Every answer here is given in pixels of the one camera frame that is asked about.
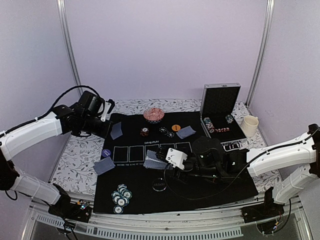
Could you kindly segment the dealt blue card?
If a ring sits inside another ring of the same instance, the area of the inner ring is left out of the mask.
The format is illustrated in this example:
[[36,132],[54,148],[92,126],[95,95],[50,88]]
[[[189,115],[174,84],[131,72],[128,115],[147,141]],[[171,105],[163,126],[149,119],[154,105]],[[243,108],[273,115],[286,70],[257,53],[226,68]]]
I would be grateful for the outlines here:
[[98,176],[112,170],[115,168],[115,164],[110,157],[106,157],[101,159],[98,162],[95,162],[93,165],[93,169]]
[[121,137],[122,135],[123,135],[122,123],[118,122],[118,123],[113,124],[111,132],[110,132],[111,139],[115,140],[115,139]]
[[189,125],[187,127],[184,127],[182,129],[180,129],[179,131],[176,132],[177,136],[180,138],[180,139],[185,139],[193,134],[195,134],[196,131],[193,130],[193,128]]

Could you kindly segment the purple small blind button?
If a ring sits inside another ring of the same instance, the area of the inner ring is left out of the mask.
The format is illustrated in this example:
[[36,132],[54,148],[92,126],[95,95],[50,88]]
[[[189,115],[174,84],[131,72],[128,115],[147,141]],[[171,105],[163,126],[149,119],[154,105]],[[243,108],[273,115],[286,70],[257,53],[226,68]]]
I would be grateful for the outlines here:
[[102,152],[101,152],[101,155],[104,158],[107,158],[107,157],[110,157],[112,155],[112,152],[109,149],[103,149]]

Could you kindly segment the clear dealer button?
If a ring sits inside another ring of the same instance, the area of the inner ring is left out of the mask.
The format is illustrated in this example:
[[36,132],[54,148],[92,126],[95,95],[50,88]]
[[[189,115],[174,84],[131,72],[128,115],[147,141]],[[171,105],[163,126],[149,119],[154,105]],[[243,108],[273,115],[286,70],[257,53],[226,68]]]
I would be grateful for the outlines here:
[[157,179],[155,179],[152,182],[152,189],[156,192],[163,192],[166,190],[167,188],[167,184],[165,182],[165,180],[162,177],[159,177]]

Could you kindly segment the blue playing card deck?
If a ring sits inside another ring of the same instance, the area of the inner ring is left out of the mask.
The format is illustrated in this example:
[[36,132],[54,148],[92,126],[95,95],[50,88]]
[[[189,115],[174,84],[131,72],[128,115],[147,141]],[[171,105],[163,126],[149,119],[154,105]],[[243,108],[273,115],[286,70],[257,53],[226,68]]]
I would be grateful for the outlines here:
[[146,151],[146,156],[143,163],[143,166],[146,169],[164,170],[168,164],[168,162],[158,159],[155,151]]

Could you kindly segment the black poker chip stack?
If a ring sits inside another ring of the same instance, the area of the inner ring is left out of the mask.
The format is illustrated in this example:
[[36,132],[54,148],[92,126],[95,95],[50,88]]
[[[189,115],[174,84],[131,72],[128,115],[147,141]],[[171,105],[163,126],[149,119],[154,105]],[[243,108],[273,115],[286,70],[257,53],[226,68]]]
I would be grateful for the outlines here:
[[167,133],[167,136],[168,136],[169,138],[173,138],[173,137],[175,136],[175,134],[174,134],[173,132],[168,132],[168,133]]

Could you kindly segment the orange big blind button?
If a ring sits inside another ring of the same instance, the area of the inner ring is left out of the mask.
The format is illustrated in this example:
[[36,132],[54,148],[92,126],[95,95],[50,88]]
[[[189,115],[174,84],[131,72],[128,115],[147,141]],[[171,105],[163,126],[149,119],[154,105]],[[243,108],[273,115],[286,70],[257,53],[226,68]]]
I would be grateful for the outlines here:
[[174,124],[174,125],[171,127],[171,129],[172,129],[173,131],[175,131],[175,132],[178,132],[178,131],[181,129],[181,126],[178,125],[178,124]]

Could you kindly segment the red poker chip stack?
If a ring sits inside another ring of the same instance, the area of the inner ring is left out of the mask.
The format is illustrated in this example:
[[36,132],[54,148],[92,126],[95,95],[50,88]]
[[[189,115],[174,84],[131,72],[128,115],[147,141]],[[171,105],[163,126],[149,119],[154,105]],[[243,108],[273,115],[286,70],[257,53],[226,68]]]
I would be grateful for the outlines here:
[[147,137],[149,135],[149,129],[147,127],[143,127],[140,130],[140,135],[143,136],[143,137]]

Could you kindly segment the black 100 poker chip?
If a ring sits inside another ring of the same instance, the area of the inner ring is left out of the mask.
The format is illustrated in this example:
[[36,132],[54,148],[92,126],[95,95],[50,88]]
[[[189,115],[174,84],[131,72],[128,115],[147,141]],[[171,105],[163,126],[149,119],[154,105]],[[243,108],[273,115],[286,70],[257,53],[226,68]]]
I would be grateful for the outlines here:
[[165,127],[160,127],[159,131],[163,134],[166,134],[168,132],[168,130]]

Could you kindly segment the blue green chip stack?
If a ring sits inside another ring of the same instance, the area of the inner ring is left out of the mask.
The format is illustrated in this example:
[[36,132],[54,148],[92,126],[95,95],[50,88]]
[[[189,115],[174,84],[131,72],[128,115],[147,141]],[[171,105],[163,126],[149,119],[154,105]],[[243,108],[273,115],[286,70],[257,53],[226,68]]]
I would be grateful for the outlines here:
[[112,201],[121,207],[125,207],[129,204],[130,199],[133,197],[132,192],[128,189],[124,183],[119,184],[117,189],[111,194]]

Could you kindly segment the blue white poker chip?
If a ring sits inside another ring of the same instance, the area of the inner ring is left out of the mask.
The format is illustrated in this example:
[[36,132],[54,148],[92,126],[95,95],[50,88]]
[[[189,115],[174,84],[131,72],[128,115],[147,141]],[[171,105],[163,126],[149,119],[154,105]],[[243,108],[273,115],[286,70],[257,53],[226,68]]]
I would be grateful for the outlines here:
[[114,208],[113,208],[113,213],[114,214],[122,214],[124,212],[124,208],[120,205],[116,205]]

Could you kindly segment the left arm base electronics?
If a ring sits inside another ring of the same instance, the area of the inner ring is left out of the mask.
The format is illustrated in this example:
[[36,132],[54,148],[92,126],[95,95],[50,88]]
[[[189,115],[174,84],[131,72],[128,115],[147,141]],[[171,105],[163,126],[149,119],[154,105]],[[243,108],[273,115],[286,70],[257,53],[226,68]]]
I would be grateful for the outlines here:
[[91,217],[92,208],[89,205],[83,208],[82,204],[85,202],[82,199],[80,200],[80,204],[72,203],[71,197],[62,187],[55,183],[53,186],[57,188],[60,196],[55,204],[49,205],[48,213],[64,220],[67,219],[88,223]]

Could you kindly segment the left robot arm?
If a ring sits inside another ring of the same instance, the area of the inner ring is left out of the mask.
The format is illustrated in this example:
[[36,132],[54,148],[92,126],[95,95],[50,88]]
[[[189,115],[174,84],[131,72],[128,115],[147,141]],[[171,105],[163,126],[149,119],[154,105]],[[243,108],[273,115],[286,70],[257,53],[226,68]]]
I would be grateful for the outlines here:
[[63,216],[74,213],[69,195],[58,185],[46,183],[18,169],[12,159],[24,150],[52,137],[71,133],[76,137],[106,138],[112,126],[107,115],[115,107],[96,92],[84,91],[71,106],[56,103],[43,115],[0,134],[0,189],[40,199]]

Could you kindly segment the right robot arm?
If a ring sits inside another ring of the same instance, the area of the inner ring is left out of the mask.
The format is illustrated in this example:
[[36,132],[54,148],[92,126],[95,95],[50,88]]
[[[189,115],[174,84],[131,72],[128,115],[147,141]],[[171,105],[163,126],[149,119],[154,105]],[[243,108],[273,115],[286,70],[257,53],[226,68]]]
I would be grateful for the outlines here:
[[222,148],[218,139],[201,137],[193,143],[192,150],[196,162],[182,151],[172,148],[168,150],[166,160],[180,163],[178,165],[180,176],[200,177],[203,180],[212,178],[218,185],[228,182],[224,189],[196,198],[198,202],[211,201],[213,206],[250,197],[244,185],[229,191],[233,183],[243,183],[242,173],[249,174],[253,178],[275,169],[300,164],[300,167],[282,184],[265,191],[264,203],[258,208],[262,218],[269,218],[291,197],[320,176],[320,128],[317,124],[309,125],[308,132],[282,145],[228,152]]

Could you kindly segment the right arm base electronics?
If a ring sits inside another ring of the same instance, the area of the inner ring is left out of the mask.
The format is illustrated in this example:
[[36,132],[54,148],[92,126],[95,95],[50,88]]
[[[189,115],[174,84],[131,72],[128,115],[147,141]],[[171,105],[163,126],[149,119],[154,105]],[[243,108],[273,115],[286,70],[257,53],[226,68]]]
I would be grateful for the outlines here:
[[273,235],[279,228],[284,214],[284,205],[265,200],[264,203],[243,207],[241,215],[245,223],[253,223],[272,218],[270,221],[256,224],[257,230],[265,236]]

